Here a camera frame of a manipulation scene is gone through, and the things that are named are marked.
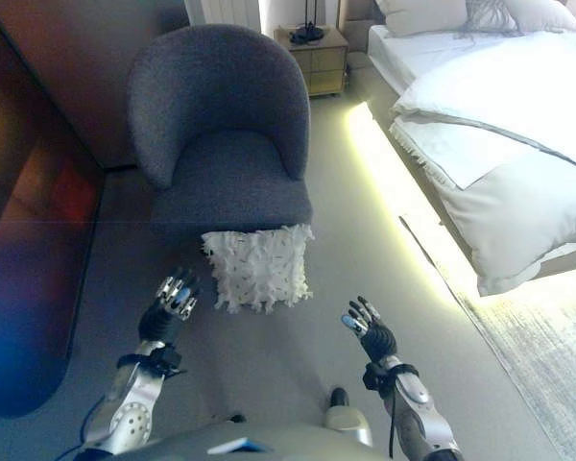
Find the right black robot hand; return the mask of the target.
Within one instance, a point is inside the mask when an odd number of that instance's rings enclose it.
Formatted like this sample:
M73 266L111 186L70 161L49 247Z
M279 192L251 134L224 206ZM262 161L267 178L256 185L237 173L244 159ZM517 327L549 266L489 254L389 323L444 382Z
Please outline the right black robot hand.
M396 339L373 304L362 296L348 304L348 313L341 316L342 324L358 338L371 362L394 355Z

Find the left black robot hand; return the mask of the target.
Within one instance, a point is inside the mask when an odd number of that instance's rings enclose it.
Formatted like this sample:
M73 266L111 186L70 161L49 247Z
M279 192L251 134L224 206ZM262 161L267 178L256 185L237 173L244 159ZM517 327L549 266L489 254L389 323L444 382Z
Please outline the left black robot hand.
M178 267L160 284L144 312L138 325L140 340L174 344L200 295L200 278L191 269Z

